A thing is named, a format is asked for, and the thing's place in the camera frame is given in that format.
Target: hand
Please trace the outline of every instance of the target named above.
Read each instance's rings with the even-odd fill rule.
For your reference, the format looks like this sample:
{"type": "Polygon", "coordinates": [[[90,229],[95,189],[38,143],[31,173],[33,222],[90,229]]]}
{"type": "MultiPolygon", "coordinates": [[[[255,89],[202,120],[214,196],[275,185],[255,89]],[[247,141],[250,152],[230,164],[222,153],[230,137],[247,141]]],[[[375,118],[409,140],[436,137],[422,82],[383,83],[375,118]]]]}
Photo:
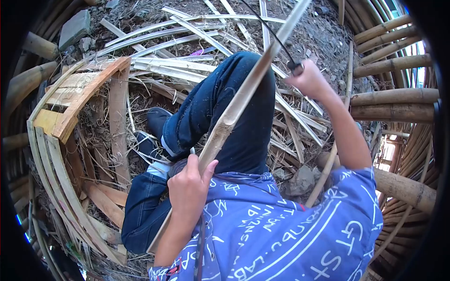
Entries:
{"type": "Polygon", "coordinates": [[[187,231],[192,232],[205,206],[209,182],[219,163],[214,160],[201,176],[198,171],[198,156],[191,154],[181,172],[167,182],[172,204],[171,220],[177,220],[187,231]]]}
{"type": "Polygon", "coordinates": [[[312,60],[307,59],[302,63],[303,73],[299,76],[290,76],[284,79],[285,83],[296,87],[303,95],[321,103],[330,96],[337,96],[312,60]]]}

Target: finger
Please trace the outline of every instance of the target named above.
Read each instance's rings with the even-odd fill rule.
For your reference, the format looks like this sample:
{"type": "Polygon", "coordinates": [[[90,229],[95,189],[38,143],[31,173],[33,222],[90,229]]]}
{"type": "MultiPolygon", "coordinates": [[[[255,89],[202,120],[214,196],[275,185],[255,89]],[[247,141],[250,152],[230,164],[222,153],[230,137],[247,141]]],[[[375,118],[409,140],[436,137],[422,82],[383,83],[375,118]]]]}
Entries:
{"type": "Polygon", "coordinates": [[[188,157],[188,163],[184,167],[186,171],[197,171],[198,173],[198,156],[190,154],[188,157]]]}
{"type": "Polygon", "coordinates": [[[209,165],[203,172],[202,180],[205,185],[209,185],[209,181],[211,180],[212,175],[214,175],[214,169],[216,168],[218,163],[219,160],[213,160],[211,163],[209,163],[209,165]]]}

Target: jeans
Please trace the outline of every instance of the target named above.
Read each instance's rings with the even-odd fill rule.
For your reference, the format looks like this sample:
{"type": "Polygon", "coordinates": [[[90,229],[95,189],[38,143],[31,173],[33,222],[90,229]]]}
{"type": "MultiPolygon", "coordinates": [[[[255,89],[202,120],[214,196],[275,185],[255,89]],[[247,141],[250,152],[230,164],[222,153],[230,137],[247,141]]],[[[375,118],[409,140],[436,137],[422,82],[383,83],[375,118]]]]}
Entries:
{"type": "MultiPolygon", "coordinates": [[[[163,138],[177,155],[175,160],[187,157],[189,149],[211,132],[259,57],[250,52],[238,52],[227,58],[195,86],[178,112],[166,121],[163,138]]],[[[216,174],[268,171],[266,157],[274,107],[275,76],[269,69],[217,155],[216,174]]],[[[122,242],[128,251],[145,253],[156,236],[171,208],[169,199],[159,204],[166,183],[165,179],[150,173],[133,179],[122,227],[122,242]]]]}

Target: wooden plank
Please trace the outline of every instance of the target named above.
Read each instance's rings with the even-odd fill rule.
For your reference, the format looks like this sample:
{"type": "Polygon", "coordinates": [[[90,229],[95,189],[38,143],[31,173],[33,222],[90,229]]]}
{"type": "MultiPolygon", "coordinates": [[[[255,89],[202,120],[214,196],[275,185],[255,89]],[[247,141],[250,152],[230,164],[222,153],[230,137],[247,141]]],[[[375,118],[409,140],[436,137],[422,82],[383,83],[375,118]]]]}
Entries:
{"type": "Polygon", "coordinates": [[[91,215],[87,215],[87,217],[104,240],[115,245],[122,244],[121,234],[118,231],[106,226],[91,215]]]}
{"type": "Polygon", "coordinates": [[[100,189],[106,196],[108,196],[108,198],[111,199],[111,201],[113,201],[115,204],[125,207],[126,199],[128,197],[127,193],[114,189],[112,187],[108,187],[101,183],[97,184],[97,188],[100,189]]]}
{"type": "Polygon", "coordinates": [[[129,67],[112,76],[109,85],[109,131],[111,134],[111,150],[116,160],[115,171],[117,181],[128,190],[131,184],[128,170],[126,150],[126,98],[128,96],[129,67]]]}
{"type": "Polygon", "coordinates": [[[80,224],[86,229],[87,233],[92,238],[94,244],[98,246],[98,248],[103,252],[108,258],[110,258],[115,263],[123,265],[123,263],[117,258],[115,253],[111,251],[111,248],[106,245],[103,241],[102,237],[95,230],[94,226],[87,218],[86,213],[83,211],[80,201],[78,200],[77,195],[75,194],[73,187],[68,178],[67,172],[64,169],[63,158],[61,156],[61,149],[59,148],[59,140],[55,137],[49,136],[49,150],[51,154],[51,158],[56,170],[56,174],[58,175],[59,182],[64,190],[64,193],[69,201],[70,205],[75,212],[80,224]]]}
{"type": "Polygon", "coordinates": [[[89,245],[92,245],[91,247],[96,248],[88,235],[83,230],[83,227],[78,223],[78,220],[76,219],[73,210],[67,201],[64,194],[61,192],[61,187],[58,183],[58,180],[56,179],[56,175],[54,174],[54,170],[52,167],[52,164],[50,163],[50,159],[47,152],[47,146],[46,141],[44,137],[44,131],[40,127],[36,127],[36,140],[39,148],[39,153],[41,156],[42,164],[44,165],[45,173],[47,176],[47,179],[50,183],[51,189],[53,190],[53,193],[55,194],[56,198],[58,199],[58,205],[61,206],[61,209],[64,210],[64,216],[67,217],[67,219],[72,223],[73,228],[75,229],[76,233],[79,237],[81,237],[81,240],[88,243],[89,245]]]}
{"type": "Polygon", "coordinates": [[[122,211],[111,199],[101,192],[93,182],[84,184],[87,196],[92,202],[119,228],[122,228],[125,212],[122,211]]]}
{"type": "Polygon", "coordinates": [[[59,138],[63,143],[67,141],[73,127],[75,126],[78,113],[86,104],[86,102],[94,95],[101,85],[109,79],[115,72],[121,71],[130,66],[131,59],[129,57],[120,57],[115,62],[111,63],[105,70],[100,72],[90,83],[88,83],[83,91],[77,95],[72,101],[71,106],[66,109],[63,114],[61,122],[59,122],[52,133],[53,136],[59,138]]]}
{"type": "Polygon", "coordinates": [[[60,88],[47,100],[47,104],[68,107],[72,100],[83,91],[82,88],[60,88]]]}
{"type": "Polygon", "coordinates": [[[100,72],[74,73],[70,75],[59,87],[60,88],[82,88],[95,80],[100,72]]]}

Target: sneaker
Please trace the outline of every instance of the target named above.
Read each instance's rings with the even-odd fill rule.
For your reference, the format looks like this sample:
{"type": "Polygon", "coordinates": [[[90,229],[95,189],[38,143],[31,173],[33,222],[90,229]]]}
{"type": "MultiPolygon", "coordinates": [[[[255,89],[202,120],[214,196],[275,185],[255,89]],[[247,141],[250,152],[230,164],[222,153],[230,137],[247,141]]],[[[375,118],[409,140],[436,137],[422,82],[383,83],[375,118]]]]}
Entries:
{"type": "Polygon", "coordinates": [[[161,107],[152,107],[147,113],[147,128],[159,141],[161,141],[164,123],[172,115],[172,113],[161,107]]]}
{"type": "Polygon", "coordinates": [[[153,138],[151,138],[151,136],[148,133],[137,130],[134,132],[134,135],[138,141],[137,150],[140,153],[150,156],[154,159],[162,160],[161,154],[158,153],[158,145],[156,144],[156,141],[153,138]]]}

